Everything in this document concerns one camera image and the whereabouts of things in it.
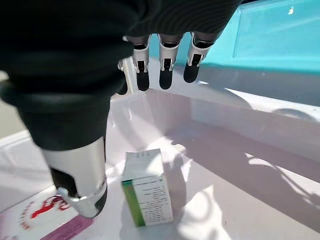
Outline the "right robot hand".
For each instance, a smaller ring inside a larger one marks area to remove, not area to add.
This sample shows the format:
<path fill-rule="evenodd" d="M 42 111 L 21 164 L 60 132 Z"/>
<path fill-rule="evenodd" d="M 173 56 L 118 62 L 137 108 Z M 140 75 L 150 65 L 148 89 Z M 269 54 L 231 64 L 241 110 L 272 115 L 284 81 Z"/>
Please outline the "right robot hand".
<path fill-rule="evenodd" d="M 58 192 L 94 218 L 107 199 L 105 138 L 110 100 L 127 91 L 131 57 L 149 88 L 150 36 L 159 37 L 160 87 L 168 89 L 181 38 L 191 33 L 183 78 L 199 67 L 239 0 L 3 0 L 1 99 L 16 107 Z"/>

